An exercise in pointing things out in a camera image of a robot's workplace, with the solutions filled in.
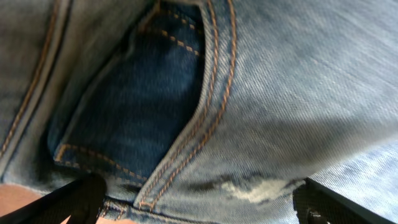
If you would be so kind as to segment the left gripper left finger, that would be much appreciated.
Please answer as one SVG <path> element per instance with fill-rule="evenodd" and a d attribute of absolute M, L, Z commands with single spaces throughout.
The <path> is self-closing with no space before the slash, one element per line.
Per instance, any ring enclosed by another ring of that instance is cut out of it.
<path fill-rule="evenodd" d="M 106 181 L 88 174 L 50 194 L 1 217 L 7 224 L 95 224 L 100 217 Z"/>

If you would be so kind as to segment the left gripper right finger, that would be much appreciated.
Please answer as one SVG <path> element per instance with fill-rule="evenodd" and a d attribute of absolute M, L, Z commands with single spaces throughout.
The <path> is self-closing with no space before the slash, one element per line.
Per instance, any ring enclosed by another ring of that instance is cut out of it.
<path fill-rule="evenodd" d="M 293 191 L 293 207 L 300 224 L 394 224 L 309 178 Z"/>

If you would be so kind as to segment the light blue denim jeans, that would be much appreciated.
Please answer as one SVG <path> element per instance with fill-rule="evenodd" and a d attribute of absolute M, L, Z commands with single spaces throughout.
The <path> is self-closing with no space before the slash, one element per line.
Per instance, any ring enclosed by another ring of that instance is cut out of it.
<path fill-rule="evenodd" d="M 311 178 L 397 221 L 397 2 L 1 2 L 1 183 L 102 216 L 298 223 Z"/>

